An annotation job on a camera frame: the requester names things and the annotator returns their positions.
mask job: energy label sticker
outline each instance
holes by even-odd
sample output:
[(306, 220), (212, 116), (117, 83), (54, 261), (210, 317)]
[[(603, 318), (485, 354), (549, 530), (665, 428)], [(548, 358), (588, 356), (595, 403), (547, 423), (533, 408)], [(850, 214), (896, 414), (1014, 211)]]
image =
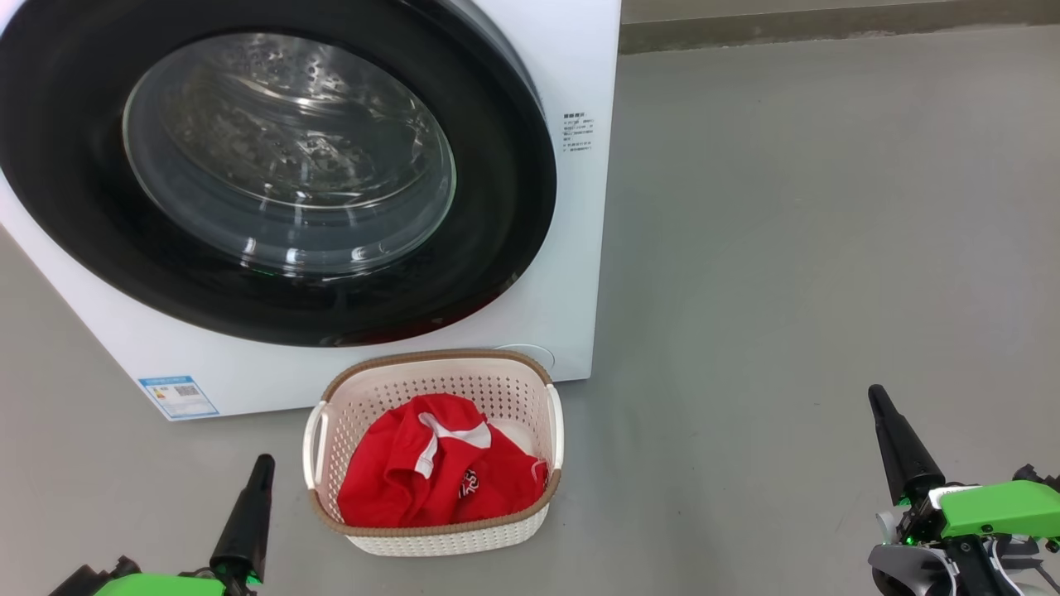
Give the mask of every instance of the energy label sticker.
[(191, 376), (141, 379), (140, 384), (170, 420), (219, 416)]

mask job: white washing machine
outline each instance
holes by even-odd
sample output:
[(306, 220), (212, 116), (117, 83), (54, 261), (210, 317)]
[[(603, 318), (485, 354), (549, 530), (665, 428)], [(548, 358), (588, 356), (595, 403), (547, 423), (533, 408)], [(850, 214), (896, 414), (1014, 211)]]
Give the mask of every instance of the white washing machine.
[(587, 378), (619, 7), (0, 0), (0, 223), (171, 420), (421, 350)]

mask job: laundry basket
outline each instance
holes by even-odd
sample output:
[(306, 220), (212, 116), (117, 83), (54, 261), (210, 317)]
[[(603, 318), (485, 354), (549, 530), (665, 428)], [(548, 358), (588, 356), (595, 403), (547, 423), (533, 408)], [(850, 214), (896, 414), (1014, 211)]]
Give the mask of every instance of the laundry basket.
[[(510, 436), (548, 462), (545, 493), (517, 513), (465, 524), (420, 528), (346, 525), (336, 498), (350, 457), (368, 427), (385, 411), (416, 396), (439, 392), (472, 400), (506, 434), (525, 430), (525, 437)], [(560, 396), (545, 369), (516, 352), (449, 350), (369, 361), (339, 374), (313, 409), (305, 425), (302, 468), (310, 503), (324, 524), (373, 555), (435, 557), (511, 546), (537, 531), (560, 484)]]

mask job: glass door window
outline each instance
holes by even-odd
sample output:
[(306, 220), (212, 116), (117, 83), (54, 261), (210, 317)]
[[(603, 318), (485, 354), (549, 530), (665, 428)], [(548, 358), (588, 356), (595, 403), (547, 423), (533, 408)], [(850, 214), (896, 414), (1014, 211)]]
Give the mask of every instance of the glass door window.
[(409, 253), (453, 201), (453, 152), (400, 81), (289, 35), (200, 40), (128, 98), (125, 151), (151, 199), (243, 266), (368, 273)]

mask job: white stripe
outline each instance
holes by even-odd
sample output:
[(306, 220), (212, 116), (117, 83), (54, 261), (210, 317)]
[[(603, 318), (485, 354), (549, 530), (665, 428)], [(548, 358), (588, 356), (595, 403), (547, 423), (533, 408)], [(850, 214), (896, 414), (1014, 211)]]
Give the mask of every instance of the white stripe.
[(490, 427), (485, 422), (480, 422), (471, 431), (449, 431), (435, 418), (434, 414), (423, 413), (420, 415), (420, 422), (430, 428), (432, 435), (430, 442), (424, 448), (420, 457), (416, 461), (416, 471), (424, 478), (430, 478), (435, 471), (435, 454), (438, 453), (438, 439), (457, 439), (478, 449), (490, 449), (493, 437), (490, 435)]

